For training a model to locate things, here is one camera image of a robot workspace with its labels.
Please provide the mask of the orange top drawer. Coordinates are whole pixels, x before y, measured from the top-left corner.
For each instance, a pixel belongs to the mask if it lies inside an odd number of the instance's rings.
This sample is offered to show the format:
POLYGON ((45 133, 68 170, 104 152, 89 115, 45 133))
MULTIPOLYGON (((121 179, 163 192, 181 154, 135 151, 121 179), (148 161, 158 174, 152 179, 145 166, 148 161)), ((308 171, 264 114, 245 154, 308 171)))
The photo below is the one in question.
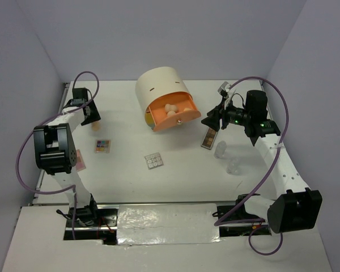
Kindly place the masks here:
POLYGON ((169 129, 200 117, 200 111, 187 92, 174 92, 155 99, 144 114, 146 124, 153 131, 169 129))

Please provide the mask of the beige gourd makeup sponge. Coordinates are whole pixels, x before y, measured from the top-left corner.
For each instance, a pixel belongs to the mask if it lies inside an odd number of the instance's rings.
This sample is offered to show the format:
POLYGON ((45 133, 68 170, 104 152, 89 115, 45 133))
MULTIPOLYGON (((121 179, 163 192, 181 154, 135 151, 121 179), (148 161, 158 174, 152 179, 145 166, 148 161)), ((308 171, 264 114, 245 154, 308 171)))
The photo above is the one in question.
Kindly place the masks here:
POLYGON ((174 112, 177 112, 178 111, 178 107, 177 105, 173 105, 173 104, 166 104, 165 107, 165 112, 168 113, 170 111, 174 111, 174 112))

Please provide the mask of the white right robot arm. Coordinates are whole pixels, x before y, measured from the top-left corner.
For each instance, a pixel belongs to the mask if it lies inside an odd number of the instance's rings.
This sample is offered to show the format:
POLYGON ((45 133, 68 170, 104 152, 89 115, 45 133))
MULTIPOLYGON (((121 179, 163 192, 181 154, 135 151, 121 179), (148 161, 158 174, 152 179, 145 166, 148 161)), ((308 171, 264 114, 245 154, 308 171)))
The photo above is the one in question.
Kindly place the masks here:
POLYGON ((233 94, 221 90, 219 105, 207 113, 201 122, 215 131, 228 124, 244 127, 246 136, 258 150, 268 170, 261 180, 272 179, 276 199, 257 194, 258 184, 249 194, 241 195, 236 206, 221 216, 216 226, 230 224, 229 217, 235 213, 238 220, 249 221, 253 216, 266 221, 274 233, 309 230, 314 228, 322 204, 322 195, 312 190, 296 170, 277 124, 268 118, 267 96, 263 91, 246 93, 245 104, 235 107, 233 94))

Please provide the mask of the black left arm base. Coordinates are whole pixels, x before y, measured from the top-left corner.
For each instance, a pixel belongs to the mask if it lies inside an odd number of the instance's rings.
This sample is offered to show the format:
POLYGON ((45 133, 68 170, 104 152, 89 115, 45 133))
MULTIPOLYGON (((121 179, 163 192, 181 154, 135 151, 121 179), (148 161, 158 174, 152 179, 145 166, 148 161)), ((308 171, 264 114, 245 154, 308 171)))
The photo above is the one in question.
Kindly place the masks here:
POLYGON ((56 213, 66 219, 63 239, 100 240, 105 245, 117 244, 118 208, 99 206, 91 199, 84 208, 70 208, 67 213, 56 213))

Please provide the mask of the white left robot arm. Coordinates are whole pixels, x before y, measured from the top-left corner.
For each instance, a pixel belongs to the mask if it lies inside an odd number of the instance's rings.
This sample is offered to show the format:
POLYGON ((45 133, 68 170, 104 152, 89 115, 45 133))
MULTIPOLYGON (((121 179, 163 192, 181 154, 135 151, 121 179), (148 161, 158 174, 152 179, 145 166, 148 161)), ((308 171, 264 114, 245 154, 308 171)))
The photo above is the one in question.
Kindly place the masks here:
POLYGON ((68 188, 65 195, 70 210, 66 217, 82 226, 95 225, 100 218, 97 204, 76 169, 78 156, 72 136, 77 126, 100 120, 97 107, 90 101, 89 94, 87 88, 73 89, 73 98, 67 102, 62 113, 33 130, 37 166, 52 176, 61 189, 68 188))

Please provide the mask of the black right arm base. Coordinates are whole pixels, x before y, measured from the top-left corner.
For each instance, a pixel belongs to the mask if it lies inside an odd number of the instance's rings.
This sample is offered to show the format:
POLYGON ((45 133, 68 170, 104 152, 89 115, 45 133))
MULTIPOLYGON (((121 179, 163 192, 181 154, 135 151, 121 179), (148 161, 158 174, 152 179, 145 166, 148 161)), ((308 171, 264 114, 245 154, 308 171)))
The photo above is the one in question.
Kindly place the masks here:
MULTIPOLYGON (((239 195, 237 200, 233 205, 221 205, 216 208, 216 212, 212 213, 212 217, 220 219, 227 212, 231 211, 235 206, 237 206, 247 195, 239 195)), ((265 219, 260 218, 256 215, 249 214, 245 211, 245 206, 240 206, 231 215, 227 216, 222 220, 221 225, 225 224, 235 224, 235 223, 263 223, 265 219)))

